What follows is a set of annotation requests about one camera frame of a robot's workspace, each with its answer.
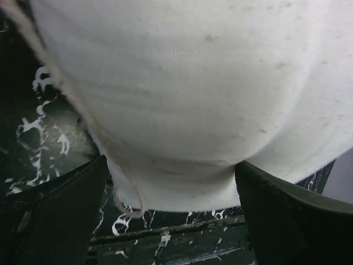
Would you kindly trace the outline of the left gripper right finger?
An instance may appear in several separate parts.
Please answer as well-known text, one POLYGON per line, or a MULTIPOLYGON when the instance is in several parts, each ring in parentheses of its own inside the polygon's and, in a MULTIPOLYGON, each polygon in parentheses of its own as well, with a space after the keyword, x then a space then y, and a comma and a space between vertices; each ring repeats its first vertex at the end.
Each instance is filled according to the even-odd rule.
POLYGON ((245 161, 235 173, 258 264, 352 264, 352 204, 310 192, 245 161))

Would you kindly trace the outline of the white pillow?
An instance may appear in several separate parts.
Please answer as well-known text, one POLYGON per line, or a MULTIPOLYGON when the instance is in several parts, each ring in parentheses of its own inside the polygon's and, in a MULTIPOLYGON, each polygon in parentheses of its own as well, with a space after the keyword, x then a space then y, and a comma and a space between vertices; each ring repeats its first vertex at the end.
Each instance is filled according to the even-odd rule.
POLYGON ((236 164, 297 183, 352 148, 351 1, 16 1, 115 204, 239 206, 236 164))

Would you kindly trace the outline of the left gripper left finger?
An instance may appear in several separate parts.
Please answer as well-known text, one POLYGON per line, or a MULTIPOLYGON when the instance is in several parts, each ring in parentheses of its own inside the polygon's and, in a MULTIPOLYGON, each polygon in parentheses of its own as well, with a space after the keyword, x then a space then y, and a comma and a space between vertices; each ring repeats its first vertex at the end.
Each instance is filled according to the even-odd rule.
POLYGON ((1 264, 84 264, 108 175, 100 156, 1 199, 1 264))

